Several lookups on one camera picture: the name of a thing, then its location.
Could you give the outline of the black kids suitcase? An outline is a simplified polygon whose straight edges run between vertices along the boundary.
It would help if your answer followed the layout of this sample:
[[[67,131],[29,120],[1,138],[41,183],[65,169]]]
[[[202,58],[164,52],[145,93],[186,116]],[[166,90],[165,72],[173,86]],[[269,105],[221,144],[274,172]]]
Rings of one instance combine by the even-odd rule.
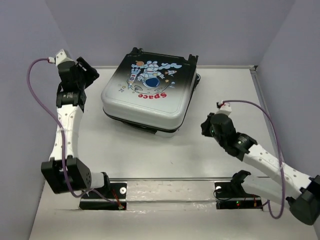
[[[147,52],[134,47],[125,55],[101,93],[111,119],[162,137],[181,128],[195,88],[198,56]]]

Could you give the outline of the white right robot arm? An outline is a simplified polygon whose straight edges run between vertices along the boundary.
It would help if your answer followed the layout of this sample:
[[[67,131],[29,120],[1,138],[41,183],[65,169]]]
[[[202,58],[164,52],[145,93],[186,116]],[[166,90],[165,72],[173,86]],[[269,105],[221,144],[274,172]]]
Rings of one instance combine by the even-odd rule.
[[[313,225],[320,216],[320,177],[309,176],[268,153],[245,133],[237,132],[223,113],[209,113],[200,125],[201,134],[214,138],[224,151],[271,178],[275,184],[261,184],[259,196],[283,204],[300,222]]]

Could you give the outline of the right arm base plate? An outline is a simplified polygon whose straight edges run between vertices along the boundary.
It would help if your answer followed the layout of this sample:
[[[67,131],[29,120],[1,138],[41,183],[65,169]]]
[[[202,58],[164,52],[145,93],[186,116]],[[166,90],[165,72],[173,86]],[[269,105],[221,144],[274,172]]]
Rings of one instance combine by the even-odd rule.
[[[261,197],[248,194],[242,187],[244,180],[251,173],[241,170],[235,173],[230,181],[220,181],[214,184],[213,196],[216,199],[217,210],[261,209]]]

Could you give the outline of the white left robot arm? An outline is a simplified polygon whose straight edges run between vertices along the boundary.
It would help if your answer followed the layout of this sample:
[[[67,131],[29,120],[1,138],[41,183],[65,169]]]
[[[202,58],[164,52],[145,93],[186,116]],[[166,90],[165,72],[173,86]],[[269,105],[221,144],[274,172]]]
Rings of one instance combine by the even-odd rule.
[[[85,111],[85,90],[99,73],[82,57],[72,60],[56,56],[55,65],[61,82],[56,93],[57,122],[54,146],[49,160],[42,162],[41,173],[55,194],[94,191],[104,198],[110,194],[111,184],[105,172],[92,172],[79,158],[80,123]]]

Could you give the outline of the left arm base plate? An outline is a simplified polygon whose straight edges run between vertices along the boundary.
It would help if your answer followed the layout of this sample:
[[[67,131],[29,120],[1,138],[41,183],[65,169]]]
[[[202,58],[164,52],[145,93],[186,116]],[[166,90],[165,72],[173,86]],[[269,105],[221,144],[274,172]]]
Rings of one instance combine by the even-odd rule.
[[[111,181],[110,190],[98,188],[80,198],[79,209],[88,211],[125,211],[127,209],[127,181]]]

